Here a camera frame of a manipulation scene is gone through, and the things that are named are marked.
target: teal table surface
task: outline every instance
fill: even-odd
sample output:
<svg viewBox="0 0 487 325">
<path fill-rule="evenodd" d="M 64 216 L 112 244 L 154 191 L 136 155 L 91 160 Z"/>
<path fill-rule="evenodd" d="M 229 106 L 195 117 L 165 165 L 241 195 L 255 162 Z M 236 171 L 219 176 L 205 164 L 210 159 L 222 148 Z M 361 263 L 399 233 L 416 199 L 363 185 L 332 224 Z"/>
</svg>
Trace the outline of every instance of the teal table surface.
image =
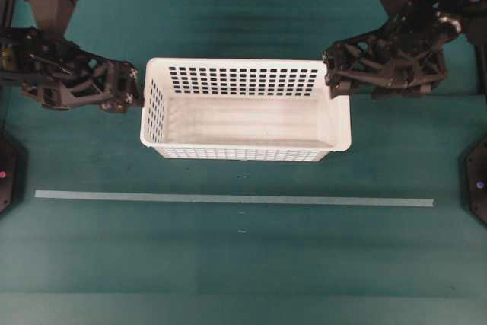
<svg viewBox="0 0 487 325">
<path fill-rule="evenodd" d="M 320 59 L 385 21 L 377 0 L 81 0 L 66 37 L 126 59 Z M 33 18 L 18 0 L 14 26 Z M 487 227 L 465 154 L 487 134 L 473 49 L 436 96 L 351 99 L 352 146 L 319 163 L 162 158 L 141 111 L 41 109 L 2 94 L 21 150 L 0 217 L 0 323 L 487 322 Z M 427 198 L 433 208 L 37 199 L 35 190 Z"/>
</svg>

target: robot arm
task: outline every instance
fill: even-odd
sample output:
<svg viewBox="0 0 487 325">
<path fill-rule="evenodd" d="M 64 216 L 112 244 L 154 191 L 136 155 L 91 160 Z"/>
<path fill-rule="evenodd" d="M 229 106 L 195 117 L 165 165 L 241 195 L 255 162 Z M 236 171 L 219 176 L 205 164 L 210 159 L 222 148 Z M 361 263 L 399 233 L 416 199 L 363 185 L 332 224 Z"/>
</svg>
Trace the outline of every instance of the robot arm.
<svg viewBox="0 0 487 325">
<path fill-rule="evenodd" d="M 26 1 L 38 29 L 0 29 L 0 84 L 20 86 L 53 110 L 97 104 L 125 113 L 142 105 L 133 65 L 87 53 L 64 38 L 78 0 Z"/>
<path fill-rule="evenodd" d="M 378 30 L 335 42 L 324 53 L 332 95 L 360 84 L 373 97 L 421 96 L 447 77 L 443 45 L 460 33 L 474 45 L 487 41 L 487 0 L 380 0 L 389 19 Z"/>
</svg>

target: black mount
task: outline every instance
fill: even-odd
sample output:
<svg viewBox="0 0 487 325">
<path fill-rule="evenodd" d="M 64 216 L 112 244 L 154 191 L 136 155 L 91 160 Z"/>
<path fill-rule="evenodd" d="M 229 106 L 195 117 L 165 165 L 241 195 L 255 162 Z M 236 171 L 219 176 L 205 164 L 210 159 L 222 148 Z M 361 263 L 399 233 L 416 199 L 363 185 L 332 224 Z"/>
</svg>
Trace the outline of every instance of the black mount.
<svg viewBox="0 0 487 325">
<path fill-rule="evenodd" d="M 487 138 L 466 157 L 470 211 L 487 224 Z"/>
</svg>

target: basket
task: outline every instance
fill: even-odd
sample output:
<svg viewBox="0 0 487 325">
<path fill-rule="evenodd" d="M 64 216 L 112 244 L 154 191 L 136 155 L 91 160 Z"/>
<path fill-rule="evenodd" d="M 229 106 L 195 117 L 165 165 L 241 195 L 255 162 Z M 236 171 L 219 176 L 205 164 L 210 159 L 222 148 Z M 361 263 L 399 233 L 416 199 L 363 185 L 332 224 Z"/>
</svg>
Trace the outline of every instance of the basket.
<svg viewBox="0 0 487 325">
<path fill-rule="evenodd" d="M 320 61 L 152 59 L 140 139 L 166 158 L 319 161 L 351 144 Z"/>
</svg>

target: white tape strip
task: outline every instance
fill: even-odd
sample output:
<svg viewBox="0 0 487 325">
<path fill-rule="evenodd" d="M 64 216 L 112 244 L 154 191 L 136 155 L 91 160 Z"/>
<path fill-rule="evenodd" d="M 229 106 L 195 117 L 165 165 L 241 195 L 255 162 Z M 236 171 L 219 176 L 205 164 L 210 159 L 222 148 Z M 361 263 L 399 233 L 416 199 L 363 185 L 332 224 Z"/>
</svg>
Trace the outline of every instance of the white tape strip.
<svg viewBox="0 0 487 325">
<path fill-rule="evenodd" d="M 153 194 L 36 190 L 36 198 L 90 199 L 97 201 L 265 203 L 275 205 L 433 207 L 433 199 L 305 197 L 305 196 L 223 196 L 204 194 Z"/>
</svg>

